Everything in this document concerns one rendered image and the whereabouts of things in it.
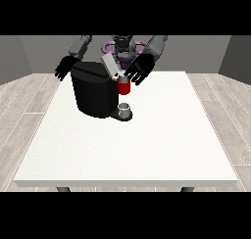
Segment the red pod holder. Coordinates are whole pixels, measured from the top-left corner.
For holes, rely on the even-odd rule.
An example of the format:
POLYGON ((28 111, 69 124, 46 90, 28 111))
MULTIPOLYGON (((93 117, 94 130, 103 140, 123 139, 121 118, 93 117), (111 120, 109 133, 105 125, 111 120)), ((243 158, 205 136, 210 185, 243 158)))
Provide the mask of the red pod holder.
POLYGON ((126 95, 130 92, 130 80, 126 77, 119 76, 117 78, 118 93, 121 95, 126 95))

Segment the black coffee machine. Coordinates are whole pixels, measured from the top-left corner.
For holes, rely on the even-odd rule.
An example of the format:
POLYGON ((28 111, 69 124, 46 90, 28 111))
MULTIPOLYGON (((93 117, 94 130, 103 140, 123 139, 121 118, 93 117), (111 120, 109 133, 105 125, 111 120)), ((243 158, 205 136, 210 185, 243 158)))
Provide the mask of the black coffee machine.
POLYGON ((104 65, 96 62, 76 62, 71 78, 78 109, 99 119, 132 119, 132 111, 123 114, 119 109, 118 83, 109 77, 104 65))

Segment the pale grey machine lid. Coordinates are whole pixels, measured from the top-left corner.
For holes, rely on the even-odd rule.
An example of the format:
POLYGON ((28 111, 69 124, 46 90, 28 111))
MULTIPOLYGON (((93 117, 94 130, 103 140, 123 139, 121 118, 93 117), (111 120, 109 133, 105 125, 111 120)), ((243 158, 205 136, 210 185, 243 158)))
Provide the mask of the pale grey machine lid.
POLYGON ((121 75, 120 68, 118 67, 114 57, 111 53, 107 53, 101 57, 101 62, 104 65, 109 77, 117 79, 121 75))

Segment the small grey cup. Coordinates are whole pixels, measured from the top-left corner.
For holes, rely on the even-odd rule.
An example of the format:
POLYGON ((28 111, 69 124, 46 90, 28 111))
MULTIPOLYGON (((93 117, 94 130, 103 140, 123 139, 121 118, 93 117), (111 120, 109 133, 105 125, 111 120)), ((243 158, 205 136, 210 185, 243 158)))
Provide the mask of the small grey cup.
POLYGON ((128 103, 120 103, 118 105, 119 116, 122 119, 128 118, 130 115, 130 106, 128 103))

